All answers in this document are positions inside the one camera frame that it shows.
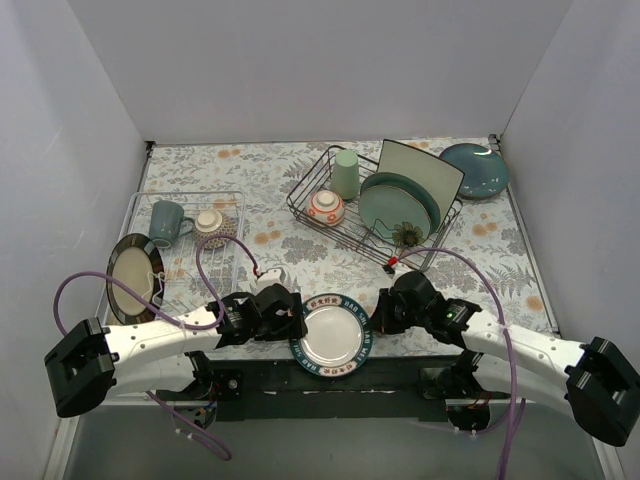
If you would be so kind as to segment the white plate lettered rim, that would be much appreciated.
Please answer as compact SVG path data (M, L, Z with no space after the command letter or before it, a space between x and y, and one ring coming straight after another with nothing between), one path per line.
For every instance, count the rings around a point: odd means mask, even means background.
M373 346L370 318L355 300L326 293L302 304L306 334L289 342L291 353L308 373L324 378L354 373Z

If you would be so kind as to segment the green flower deep plate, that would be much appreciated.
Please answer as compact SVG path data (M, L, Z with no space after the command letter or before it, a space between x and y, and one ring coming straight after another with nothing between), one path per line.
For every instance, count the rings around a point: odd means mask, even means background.
M434 226L427 208L398 187L369 187L360 195L358 210L372 234L401 248L423 244Z

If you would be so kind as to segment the black wire dish rack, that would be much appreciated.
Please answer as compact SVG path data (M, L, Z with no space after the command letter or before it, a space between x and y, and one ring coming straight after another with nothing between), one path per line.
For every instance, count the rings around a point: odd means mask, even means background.
M323 225L306 213L307 203L312 195L317 191L329 189L335 157L342 150L346 148L337 144L330 145L287 195L286 205L296 221L334 240L337 245L351 253L359 254L375 264L384 265L392 256L399 256L401 248L395 245L393 240L387 241L380 238L375 230L367 229L359 215L359 197L345 202L345 218L335 227ZM361 154L358 154L358 157L359 181L362 183L365 178L376 172L378 162ZM462 207L460 199L453 200L441 226L426 238L423 246L443 247ZM413 269L427 270L436 255L434 252L418 252L405 258L403 263Z

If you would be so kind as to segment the orange patterned bowl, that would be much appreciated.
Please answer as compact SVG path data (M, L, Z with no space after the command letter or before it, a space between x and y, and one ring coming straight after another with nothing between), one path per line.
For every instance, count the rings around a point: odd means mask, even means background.
M320 226L334 227L344 219L344 201L331 190L320 190L308 200L305 213Z

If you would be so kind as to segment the white square plate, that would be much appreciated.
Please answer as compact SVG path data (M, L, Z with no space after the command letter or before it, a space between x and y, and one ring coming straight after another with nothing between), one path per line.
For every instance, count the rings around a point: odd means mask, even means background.
M464 179L464 173L440 158L395 140L385 139L377 172L391 172L409 177L424 187L440 208L445 221Z

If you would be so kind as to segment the green round plate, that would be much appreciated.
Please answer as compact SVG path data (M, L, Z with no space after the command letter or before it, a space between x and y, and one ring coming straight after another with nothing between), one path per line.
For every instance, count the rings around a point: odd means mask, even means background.
M430 220L430 234L437 231L441 222L441 213L438 203L433 196L419 183L397 173L376 172L368 176L361 184L360 193L374 186L392 186L404 190L414 197L427 211Z

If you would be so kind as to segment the green cup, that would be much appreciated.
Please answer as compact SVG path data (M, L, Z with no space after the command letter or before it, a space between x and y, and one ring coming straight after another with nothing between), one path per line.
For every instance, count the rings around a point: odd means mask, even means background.
M359 192L359 160L353 150L340 150L334 159L330 190L349 201Z

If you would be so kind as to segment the dark teal round plate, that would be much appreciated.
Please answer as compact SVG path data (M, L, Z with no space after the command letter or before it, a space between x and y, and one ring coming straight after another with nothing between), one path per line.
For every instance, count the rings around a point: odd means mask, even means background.
M419 227L428 237L441 221L433 196L416 181L396 173L378 172L367 177L361 184L358 208L365 226L383 238L405 223Z

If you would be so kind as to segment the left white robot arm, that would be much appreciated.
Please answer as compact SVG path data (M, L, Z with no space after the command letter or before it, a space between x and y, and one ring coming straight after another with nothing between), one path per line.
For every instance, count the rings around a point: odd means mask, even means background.
M156 320L106 327L96 318L78 323L44 357L57 415L79 416L107 398L146 390L200 400L211 392L213 377L195 360L182 370L178 356L250 340L299 339L307 332L300 293L281 284L256 295L231 294L223 304L221 323L210 329L204 325L218 312L214 302L180 316L177 324Z

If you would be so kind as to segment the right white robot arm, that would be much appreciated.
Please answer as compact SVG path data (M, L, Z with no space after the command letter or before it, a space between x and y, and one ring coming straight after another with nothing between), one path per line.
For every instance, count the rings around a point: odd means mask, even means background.
M639 374L604 338L581 343L505 327L477 304L444 298L418 271L380 289L372 322L382 334L418 327L462 349L450 372L440 375L444 396L516 393L571 416L589 435L615 447L627 443L639 420Z

